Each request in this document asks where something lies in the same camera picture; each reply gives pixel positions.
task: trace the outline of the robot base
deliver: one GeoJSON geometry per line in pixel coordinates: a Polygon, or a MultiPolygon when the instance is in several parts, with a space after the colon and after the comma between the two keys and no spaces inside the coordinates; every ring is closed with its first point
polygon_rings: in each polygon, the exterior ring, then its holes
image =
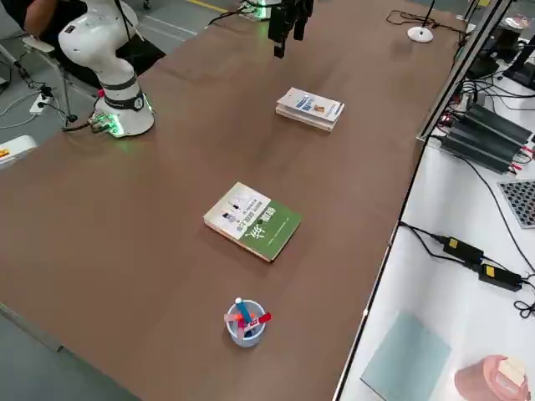
{"type": "Polygon", "coordinates": [[[419,43],[429,43],[433,40],[433,33],[428,28],[413,27],[409,29],[407,35],[410,39],[419,43]]]}
{"type": "Polygon", "coordinates": [[[152,109],[146,99],[144,103],[143,109],[139,111],[120,110],[108,106],[104,98],[100,98],[94,107],[94,114],[106,114],[115,122],[114,126],[108,129],[115,138],[141,135],[154,125],[152,109]]]}

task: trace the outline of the gray floor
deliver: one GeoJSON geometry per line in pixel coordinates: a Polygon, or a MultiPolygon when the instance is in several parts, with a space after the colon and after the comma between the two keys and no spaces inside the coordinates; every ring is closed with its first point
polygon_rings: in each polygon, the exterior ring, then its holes
{"type": "MultiPolygon", "coordinates": [[[[229,4],[230,0],[216,0],[221,6],[229,4]]],[[[208,8],[203,8],[187,2],[186,0],[154,0],[154,6],[150,11],[142,7],[142,0],[127,0],[138,13],[140,18],[140,31],[151,42],[156,44],[166,53],[179,47],[185,40],[196,35],[206,24],[219,13],[208,8]]],[[[15,58],[25,54],[20,39],[5,39],[20,32],[19,27],[9,18],[2,6],[0,6],[0,44],[4,46],[15,58]]],[[[7,60],[0,55],[0,61],[7,60]]],[[[58,87],[58,80],[53,70],[37,55],[27,54],[22,62],[24,68],[29,71],[32,78],[58,87]]],[[[8,78],[8,68],[0,64],[0,77],[8,78]]],[[[27,85],[13,72],[13,81],[9,88],[0,95],[0,113],[15,99],[28,94],[27,85]]],[[[20,135],[31,135],[38,145],[56,135],[63,121],[57,112],[48,109],[43,115],[22,127],[2,129],[9,125],[17,124],[30,117],[29,109],[37,95],[18,104],[13,111],[0,117],[0,144],[16,138],[20,135]]],[[[74,90],[69,91],[72,104],[72,113],[78,116],[88,115],[93,105],[93,100],[80,95],[74,90]]]]}
{"type": "Polygon", "coordinates": [[[0,316],[0,399],[135,401],[68,350],[54,353],[0,316]]]}
{"type": "MultiPolygon", "coordinates": [[[[140,31],[151,42],[169,53],[185,40],[200,32],[218,12],[188,3],[186,0],[154,0],[147,12],[141,0],[127,0],[140,17],[140,31]]],[[[214,0],[219,7],[231,6],[232,0],[214,0]]],[[[24,54],[19,39],[5,39],[19,32],[0,6],[0,44],[16,58],[24,54]]],[[[0,61],[7,62],[0,55],[0,61]]],[[[52,69],[36,54],[28,54],[23,66],[36,81],[58,86],[52,69]]],[[[8,77],[8,69],[0,64],[0,77],[8,77]]],[[[0,113],[15,99],[28,94],[27,85],[13,74],[9,88],[0,94],[0,113]]],[[[73,112],[87,115],[92,100],[70,90],[73,112]]],[[[19,104],[0,117],[0,128],[22,122],[30,117],[29,109],[37,95],[19,104]]],[[[41,145],[58,134],[63,121],[48,110],[30,124],[15,129],[0,129],[0,144],[20,135],[31,135],[41,145]]],[[[55,353],[36,341],[18,326],[0,315],[0,399],[2,401],[133,401],[129,394],[110,378],[84,363],[68,350],[55,353]]]]}

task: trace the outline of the green led light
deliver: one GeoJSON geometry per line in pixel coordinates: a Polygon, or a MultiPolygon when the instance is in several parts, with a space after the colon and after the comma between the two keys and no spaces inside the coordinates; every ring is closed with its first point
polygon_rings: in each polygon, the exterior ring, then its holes
{"type": "Polygon", "coordinates": [[[108,132],[110,132],[110,134],[112,134],[115,138],[125,136],[125,131],[123,130],[123,126],[120,124],[117,116],[115,114],[109,114],[107,117],[111,120],[110,128],[108,129],[108,132]]]}
{"type": "MultiPolygon", "coordinates": [[[[258,0],[259,4],[262,4],[263,6],[266,5],[267,0],[258,0]]],[[[254,13],[254,16],[258,19],[265,19],[268,17],[268,9],[264,7],[259,7],[257,11],[254,13]]]]}

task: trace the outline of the power strip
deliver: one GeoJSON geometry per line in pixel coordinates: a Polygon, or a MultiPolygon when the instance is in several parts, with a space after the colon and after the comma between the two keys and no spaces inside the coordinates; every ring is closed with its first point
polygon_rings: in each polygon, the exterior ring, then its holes
{"type": "Polygon", "coordinates": [[[44,112],[44,106],[38,106],[39,103],[49,104],[52,101],[51,97],[44,98],[43,94],[39,94],[37,100],[35,100],[30,108],[30,114],[41,115],[44,112]]]}

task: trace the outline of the book cover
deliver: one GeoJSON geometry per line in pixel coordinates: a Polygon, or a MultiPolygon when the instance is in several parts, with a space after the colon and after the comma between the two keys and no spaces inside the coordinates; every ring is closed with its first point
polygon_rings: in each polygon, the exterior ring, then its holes
{"type": "Polygon", "coordinates": [[[301,223],[286,206],[237,182],[205,215],[213,230],[273,261],[301,223]]]}
{"type": "Polygon", "coordinates": [[[327,131],[333,130],[345,107],[343,103],[295,88],[277,103],[277,114],[327,131]]]}

